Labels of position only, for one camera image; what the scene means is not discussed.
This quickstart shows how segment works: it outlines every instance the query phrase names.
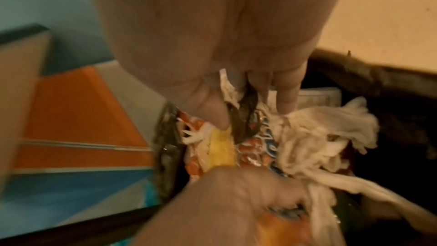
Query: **teal wall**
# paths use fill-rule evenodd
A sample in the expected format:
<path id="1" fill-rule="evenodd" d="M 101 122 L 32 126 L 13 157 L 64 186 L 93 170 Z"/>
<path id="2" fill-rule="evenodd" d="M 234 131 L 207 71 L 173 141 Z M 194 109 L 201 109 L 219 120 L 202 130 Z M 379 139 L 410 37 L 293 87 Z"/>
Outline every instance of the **teal wall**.
<path id="1" fill-rule="evenodd" d="M 91 0 L 0 0 L 0 31 L 29 23 L 55 35 L 45 74 L 112 59 Z"/>

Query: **human hand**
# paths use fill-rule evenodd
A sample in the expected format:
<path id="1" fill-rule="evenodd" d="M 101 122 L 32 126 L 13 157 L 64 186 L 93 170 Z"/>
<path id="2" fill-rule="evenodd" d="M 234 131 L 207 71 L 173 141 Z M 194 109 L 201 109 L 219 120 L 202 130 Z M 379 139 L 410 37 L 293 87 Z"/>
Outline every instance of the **human hand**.
<path id="1" fill-rule="evenodd" d="M 95 0 L 116 59 L 180 109 L 219 128 L 229 125 L 219 74 L 249 82 L 277 109 L 293 111 L 336 0 Z"/>
<path id="2" fill-rule="evenodd" d="M 266 207 L 292 207 L 307 199 L 299 181 L 269 170 L 214 168 L 153 217 L 132 246 L 255 245 L 255 219 Z"/>

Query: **yellow object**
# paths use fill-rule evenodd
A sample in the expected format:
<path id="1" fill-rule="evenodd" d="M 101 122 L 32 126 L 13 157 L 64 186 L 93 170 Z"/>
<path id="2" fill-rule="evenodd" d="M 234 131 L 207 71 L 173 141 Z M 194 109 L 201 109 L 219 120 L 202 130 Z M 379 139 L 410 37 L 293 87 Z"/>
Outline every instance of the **yellow object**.
<path id="1" fill-rule="evenodd" d="M 215 166 L 235 166 L 235 146 L 232 130 L 214 129 L 209 145 L 209 168 Z"/>

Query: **orange stripe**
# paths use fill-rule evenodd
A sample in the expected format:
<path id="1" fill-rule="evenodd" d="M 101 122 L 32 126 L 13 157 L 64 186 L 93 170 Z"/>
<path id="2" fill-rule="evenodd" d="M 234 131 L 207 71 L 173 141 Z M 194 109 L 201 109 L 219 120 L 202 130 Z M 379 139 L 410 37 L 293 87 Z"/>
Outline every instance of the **orange stripe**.
<path id="1" fill-rule="evenodd" d="M 152 166 L 151 152 L 21 145 L 13 169 Z"/>
<path id="2" fill-rule="evenodd" d="M 40 79 L 23 137 L 147 147 L 92 66 Z"/>

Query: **beige floor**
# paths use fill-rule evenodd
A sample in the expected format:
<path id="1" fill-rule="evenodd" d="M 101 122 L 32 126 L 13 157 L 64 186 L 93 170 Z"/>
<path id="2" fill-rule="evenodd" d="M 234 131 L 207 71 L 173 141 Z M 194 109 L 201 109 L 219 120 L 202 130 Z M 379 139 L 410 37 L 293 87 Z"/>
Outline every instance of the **beige floor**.
<path id="1" fill-rule="evenodd" d="M 437 73 L 437 0 L 340 0 L 319 47 Z"/>

